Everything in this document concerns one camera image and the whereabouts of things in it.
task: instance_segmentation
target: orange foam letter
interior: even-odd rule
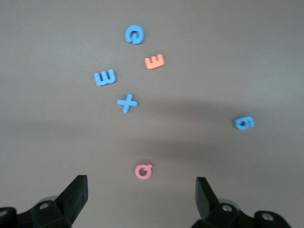
[[[144,62],[146,64],[146,68],[149,70],[165,65],[165,59],[162,54],[152,56],[151,58],[145,58]]]

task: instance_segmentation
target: black plastic part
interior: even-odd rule
[[[33,228],[71,228],[54,201],[44,201],[31,210]]]
[[[254,219],[246,214],[244,214],[241,210],[238,211],[239,216],[237,220],[237,228],[254,228]]]
[[[196,178],[195,202],[202,220],[219,204],[218,198],[204,177]]]
[[[204,177],[196,179],[195,201],[201,220],[192,228],[291,228],[280,215],[273,212],[258,211],[252,218],[230,204],[220,204]],[[266,220],[262,216],[264,213],[272,217],[268,215]]]
[[[73,224],[88,199],[87,176],[78,175],[55,200],[62,215]]]
[[[191,228],[217,228],[213,226],[212,224],[205,223],[202,220],[196,221],[196,223],[193,224]]]
[[[265,220],[263,214],[269,214],[273,217],[273,221]],[[271,211],[257,211],[255,213],[255,221],[258,228],[290,228],[284,218]]]
[[[223,209],[224,205],[229,206],[232,210],[225,211]],[[205,222],[210,223],[217,228],[232,228],[235,226],[237,218],[238,210],[234,206],[227,203],[220,203],[212,210],[205,219]]]
[[[88,199],[87,176],[78,175],[55,201],[44,201],[17,215],[0,208],[0,228],[71,228]]]
[[[0,208],[0,228],[11,228],[17,224],[17,212],[14,208]]]

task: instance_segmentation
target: foam magnet letter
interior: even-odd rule
[[[163,58],[162,54],[158,54],[157,56],[152,56],[151,58],[145,58],[144,63],[146,64],[146,68],[151,70],[165,65],[165,59]]]
[[[133,101],[133,94],[128,94],[125,100],[117,100],[116,103],[123,105],[123,113],[128,113],[130,106],[137,106],[138,102]]]
[[[152,175],[152,167],[152,164],[140,164],[135,168],[135,175],[142,180],[149,179]]]
[[[141,44],[144,40],[144,30],[139,25],[131,25],[126,29],[124,38],[128,43]]]
[[[95,73],[94,79],[97,86],[104,86],[106,84],[114,83],[116,81],[116,75],[114,70],[109,70],[108,72],[103,71],[101,74]]]

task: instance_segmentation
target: blue letter x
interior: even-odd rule
[[[136,101],[132,101],[132,99],[133,99],[133,95],[128,94],[127,98],[125,100],[117,100],[116,102],[119,105],[124,105],[123,106],[123,112],[128,113],[129,109],[130,109],[130,106],[137,106],[138,105],[138,103]]]

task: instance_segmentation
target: metal screw head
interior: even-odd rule
[[[0,212],[0,217],[5,216],[8,212],[6,210]]]
[[[39,209],[42,210],[42,209],[45,209],[48,207],[48,203],[44,203],[44,204],[41,204]]]
[[[229,205],[223,205],[222,208],[224,211],[232,212],[232,208]]]
[[[272,217],[272,215],[268,214],[268,213],[263,213],[262,214],[262,218],[265,219],[266,221],[273,221],[273,220],[275,220],[274,217]]]

